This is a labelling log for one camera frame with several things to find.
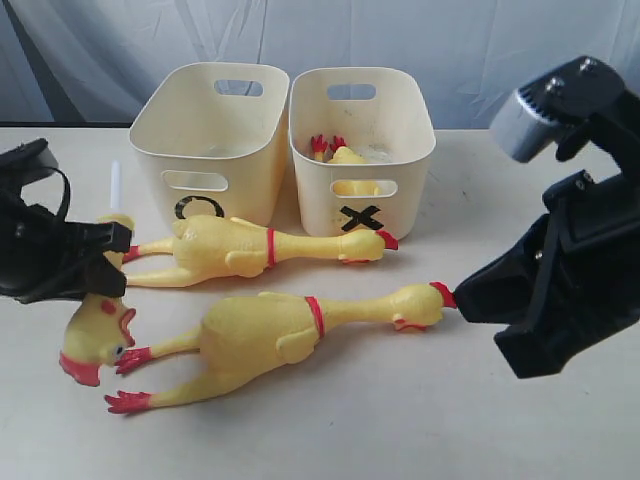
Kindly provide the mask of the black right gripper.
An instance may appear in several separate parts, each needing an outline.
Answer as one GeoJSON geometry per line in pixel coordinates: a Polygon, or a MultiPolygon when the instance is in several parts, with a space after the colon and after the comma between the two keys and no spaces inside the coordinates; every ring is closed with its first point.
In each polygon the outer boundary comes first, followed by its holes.
{"type": "Polygon", "coordinates": [[[557,160],[588,143],[619,174],[596,183],[581,170],[550,186],[546,214],[453,292],[467,322],[511,325],[494,341],[519,379],[556,375],[639,322],[638,97],[572,131],[557,160]]]}

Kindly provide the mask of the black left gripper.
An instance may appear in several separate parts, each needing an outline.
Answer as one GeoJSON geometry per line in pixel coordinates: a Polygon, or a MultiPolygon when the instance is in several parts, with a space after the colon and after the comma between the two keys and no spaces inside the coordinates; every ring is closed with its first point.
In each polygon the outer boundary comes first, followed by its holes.
{"type": "Polygon", "coordinates": [[[127,253],[133,228],[115,220],[85,223],[67,219],[68,177],[49,150],[35,139],[1,154],[1,294],[22,304],[82,300],[88,294],[117,298],[126,279],[117,259],[127,253]],[[23,188],[54,175],[62,179],[55,211],[27,203],[23,188]]]}

